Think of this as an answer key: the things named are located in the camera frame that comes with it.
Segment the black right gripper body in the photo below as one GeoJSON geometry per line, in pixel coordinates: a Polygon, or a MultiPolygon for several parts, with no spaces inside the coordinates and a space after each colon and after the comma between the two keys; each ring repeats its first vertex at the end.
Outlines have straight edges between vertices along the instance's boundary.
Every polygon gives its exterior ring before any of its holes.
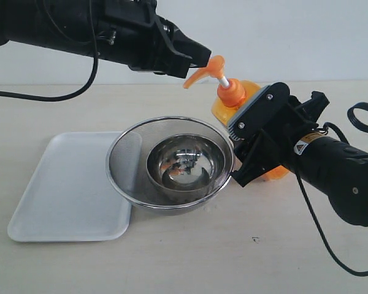
{"type": "Polygon", "coordinates": [[[306,130],[310,131],[318,127],[316,122],[306,119],[297,110],[302,103],[296,96],[290,94],[287,104],[260,129],[265,131],[280,148],[280,165],[286,162],[286,158],[293,151],[293,138],[306,130]]]}

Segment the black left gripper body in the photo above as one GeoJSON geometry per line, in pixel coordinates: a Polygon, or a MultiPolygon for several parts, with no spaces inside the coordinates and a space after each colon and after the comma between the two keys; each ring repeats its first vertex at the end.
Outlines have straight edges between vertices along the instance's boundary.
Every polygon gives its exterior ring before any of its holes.
{"type": "Polygon", "coordinates": [[[156,73],[156,6],[156,1],[101,1],[93,7],[102,40],[113,47],[106,60],[156,73]]]}

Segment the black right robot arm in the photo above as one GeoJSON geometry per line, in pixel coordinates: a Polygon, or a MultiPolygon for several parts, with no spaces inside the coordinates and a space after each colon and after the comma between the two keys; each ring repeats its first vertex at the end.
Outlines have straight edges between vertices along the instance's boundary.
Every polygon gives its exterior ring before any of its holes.
{"type": "Polygon", "coordinates": [[[318,91],[304,103],[288,92],[257,94],[228,121],[242,163],[232,177],[244,187],[281,165],[327,195],[345,222],[368,227],[368,153],[319,127],[328,104],[318,91]]]}

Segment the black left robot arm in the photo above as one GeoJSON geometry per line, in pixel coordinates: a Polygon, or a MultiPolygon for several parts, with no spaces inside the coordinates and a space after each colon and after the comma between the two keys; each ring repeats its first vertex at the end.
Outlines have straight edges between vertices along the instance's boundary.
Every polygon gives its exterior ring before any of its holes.
{"type": "Polygon", "coordinates": [[[156,12],[156,1],[0,1],[0,46],[9,41],[92,56],[136,72],[186,78],[211,50],[156,12]]]}

